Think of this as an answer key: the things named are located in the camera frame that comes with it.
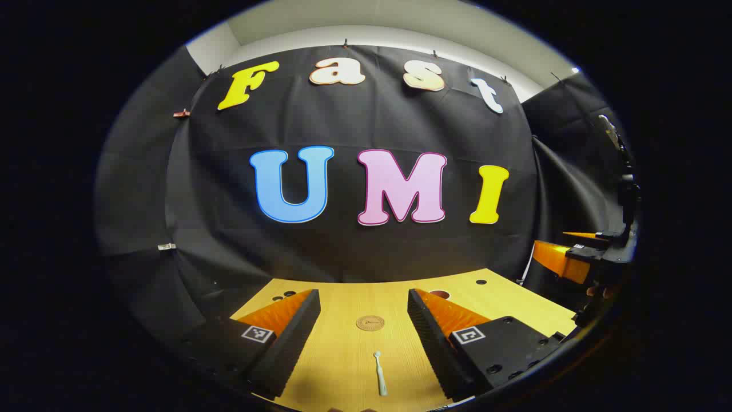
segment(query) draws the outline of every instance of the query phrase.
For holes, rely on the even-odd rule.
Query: letter u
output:
[[[297,157],[307,166],[307,198],[294,205],[282,193],[282,164],[287,152],[264,150],[252,155],[249,163],[255,170],[257,201],[265,215],[283,223],[303,223],[317,218],[328,203],[328,160],[335,155],[332,147],[303,147]]]

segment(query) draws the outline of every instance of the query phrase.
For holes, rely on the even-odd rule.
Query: pink letter m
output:
[[[442,210],[442,168],[447,158],[438,153],[422,153],[409,178],[404,179],[394,155],[388,150],[364,150],[358,160],[366,166],[366,208],[358,221],[365,226],[378,226],[389,221],[384,212],[386,197],[398,221],[407,217],[414,198],[419,195],[412,220],[433,223],[445,218]]]

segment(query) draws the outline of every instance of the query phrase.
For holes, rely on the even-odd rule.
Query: toothbrush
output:
[[[381,364],[378,362],[378,357],[381,356],[380,351],[376,351],[374,354],[374,357],[376,357],[376,373],[378,374],[378,394],[382,397],[387,396],[386,392],[386,382],[384,381],[384,370],[381,368]]]

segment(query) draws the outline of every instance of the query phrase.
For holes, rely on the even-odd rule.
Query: wooden table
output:
[[[484,279],[486,284],[476,284]],[[387,283],[320,283],[273,279],[231,315],[239,318],[272,303],[285,291],[320,290],[321,313],[305,343],[285,391],[275,402],[304,412],[330,408],[360,412],[429,411],[447,399],[407,314],[412,288],[446,290],[450,301],[490,319],[513,316],[546,336],[568,334],[574,312],[500,275],[482,269],[432,279]],[[379,331],[362,331],[356,319],[375,314],[385,319]],[[378,395],[376,360],[389,395]]]

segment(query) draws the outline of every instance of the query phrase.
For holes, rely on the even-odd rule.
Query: round coaster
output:
[[[384,319],[375,315],[361,316],[356,321],[356,326],[362,331],[377,331],[384,327]]]

